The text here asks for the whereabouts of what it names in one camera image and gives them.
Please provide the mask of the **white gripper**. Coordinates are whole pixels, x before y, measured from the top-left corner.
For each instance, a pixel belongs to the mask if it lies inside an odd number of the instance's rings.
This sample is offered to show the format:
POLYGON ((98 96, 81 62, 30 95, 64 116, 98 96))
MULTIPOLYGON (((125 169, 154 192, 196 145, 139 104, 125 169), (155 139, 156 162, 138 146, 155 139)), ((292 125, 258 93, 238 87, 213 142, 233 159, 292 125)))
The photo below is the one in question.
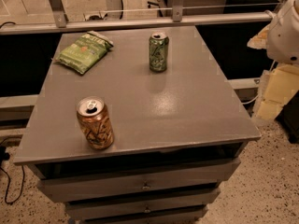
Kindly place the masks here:
POLYGON ((280 63, 263 71, 253 107, 255 118, 274 120, 299 91, 299 66, 286 64, 299 63, 299 0, 288 0, 247 46, 266 49, 267 56, 280 63))

